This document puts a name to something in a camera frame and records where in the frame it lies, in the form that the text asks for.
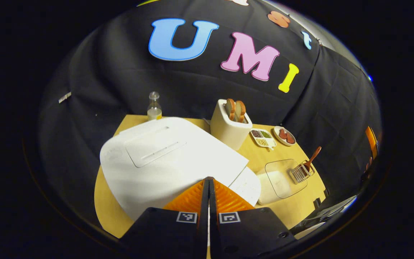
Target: spatula handle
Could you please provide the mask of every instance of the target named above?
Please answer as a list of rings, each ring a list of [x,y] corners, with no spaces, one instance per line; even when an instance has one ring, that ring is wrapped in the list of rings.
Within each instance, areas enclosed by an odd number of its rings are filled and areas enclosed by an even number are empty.
[[[317,155],[319,154],[319,152],[321,151],[322,147],[319,146],[316,151],[314,151],[314,154],[312,154],[311,159],[309,159],[309,161],[307,162],[307,165],[309,166],[312,163],[312,160],[315,159],[315,157],[317,157]]]

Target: yellow letter i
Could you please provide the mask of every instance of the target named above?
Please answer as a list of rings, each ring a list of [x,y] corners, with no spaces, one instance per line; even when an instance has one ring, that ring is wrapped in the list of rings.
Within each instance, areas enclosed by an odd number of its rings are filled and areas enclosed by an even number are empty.
[[[289,72],[287,73],[286,77],[284,78],[284,82],[279,85],[279,90],[284,93],[288,93],[290,90],[290,84],[292,83],[295,75],[299,73],[299,69],[294,64],[289,64]]]

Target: pink letter m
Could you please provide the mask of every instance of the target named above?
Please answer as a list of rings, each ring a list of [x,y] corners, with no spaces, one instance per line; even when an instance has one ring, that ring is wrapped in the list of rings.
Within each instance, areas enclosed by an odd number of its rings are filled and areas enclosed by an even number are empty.
[[[239,71],[239,58],[242,56],[244,74],[247,74],[258,64],[258,67],[252,71],[252,77],[268,81],[269,71],[274,59],[279,56],[279,51],[271,46],[266,46],[258,53],[255,53],[252,37],[240,32],[234,32],[232,36],[235,38],[233,49],[228,60],[221,63],[221,67],[228,71]]]

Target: white cutting board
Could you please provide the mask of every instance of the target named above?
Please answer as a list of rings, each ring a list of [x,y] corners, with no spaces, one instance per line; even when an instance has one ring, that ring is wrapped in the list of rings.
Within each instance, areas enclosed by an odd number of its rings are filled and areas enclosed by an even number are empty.
[[[261,194],[260,180],[248,167],[228,187],[252,206],[256,205]]]
[[[111,192],[136,220],[207,176],[229,186],[248,160],[183,118],[149,121],[108,140],[100,163]]]

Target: wooden spatula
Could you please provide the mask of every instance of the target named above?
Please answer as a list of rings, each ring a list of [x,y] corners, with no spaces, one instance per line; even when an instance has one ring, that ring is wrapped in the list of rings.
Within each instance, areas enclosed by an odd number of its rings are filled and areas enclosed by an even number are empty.
[[[317,155],[319,154],[320,150],[322,149],[321,146],[319,146],[316,151],[314,151],[314,154],[312,154],[311,159],[309,159],[308,162],[304,163],[303,165],[306,167],[306,169],[308,170],[308,172],[311,170],[311,163],[312,161],[315,159],[315,157],[317,157]]]

